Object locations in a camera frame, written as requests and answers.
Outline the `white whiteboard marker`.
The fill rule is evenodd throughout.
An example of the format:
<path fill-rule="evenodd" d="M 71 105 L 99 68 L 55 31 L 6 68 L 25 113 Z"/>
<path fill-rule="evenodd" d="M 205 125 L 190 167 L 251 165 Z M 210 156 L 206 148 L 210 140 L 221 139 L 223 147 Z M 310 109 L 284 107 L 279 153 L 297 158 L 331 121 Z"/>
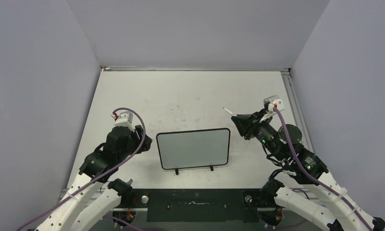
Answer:
<path fill-rule="evenodd" d="M 223 109 L 231 116 L 237 116 L 235 113 L 233 113 L 232 111 L 230 111 L 229 109 L 223 107 Z"/>

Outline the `black framed whiteboard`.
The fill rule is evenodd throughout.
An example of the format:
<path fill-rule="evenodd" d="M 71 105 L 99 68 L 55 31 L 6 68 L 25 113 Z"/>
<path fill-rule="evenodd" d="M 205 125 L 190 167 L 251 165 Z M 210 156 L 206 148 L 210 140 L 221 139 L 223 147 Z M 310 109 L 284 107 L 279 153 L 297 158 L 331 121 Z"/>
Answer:
<path fill-rule="evenodd" d="M 174 170 L 224 166 L 229 162 L 231 131 L 211 128 L 161 132 L 156 135 L 161 167 Z"/>

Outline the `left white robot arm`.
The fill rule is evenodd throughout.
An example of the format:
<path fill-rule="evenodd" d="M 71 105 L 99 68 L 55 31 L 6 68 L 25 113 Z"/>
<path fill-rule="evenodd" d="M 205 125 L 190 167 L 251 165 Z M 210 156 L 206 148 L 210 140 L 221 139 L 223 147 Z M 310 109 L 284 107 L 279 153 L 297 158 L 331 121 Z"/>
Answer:
<path fill-rule="evenodd" d="M 47 218 L 36 227 L 38 231 L 78 231 L 89 229 L 108 210 L 131 203 L 130 183 L 116 179 L 107 193 L 88 205 L 88 201 L 119 167 L 131 157 L 150 149 L 152 139 L 145 133 L 145 125 L 114 126 L 105 142 L 86 156 L 71 187 L 62 200 L 46 212 Z"/>

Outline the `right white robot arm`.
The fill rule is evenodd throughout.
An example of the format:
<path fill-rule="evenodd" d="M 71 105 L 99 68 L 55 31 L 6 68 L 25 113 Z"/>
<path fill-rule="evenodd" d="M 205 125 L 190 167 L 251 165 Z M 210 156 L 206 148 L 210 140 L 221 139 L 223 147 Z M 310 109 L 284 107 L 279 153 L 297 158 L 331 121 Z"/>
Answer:
<path fill-rule="evenodd" d="M 261 188 L 263 204 L 287 208 L 324 231 L 385 230 L 385 221 L 369 215 L 351 199 L 321 159 L 300 143 L 300 129 L 286 124 L 277 109 L 262 109 L 249 115 L 232 114 L 231 120 L 241 137 L 256 138 L 269 152 L 267 159 L 279 166 Z M 297 195 L 276 180 L 280 172 L 304 186 L 320 203 Z"/>

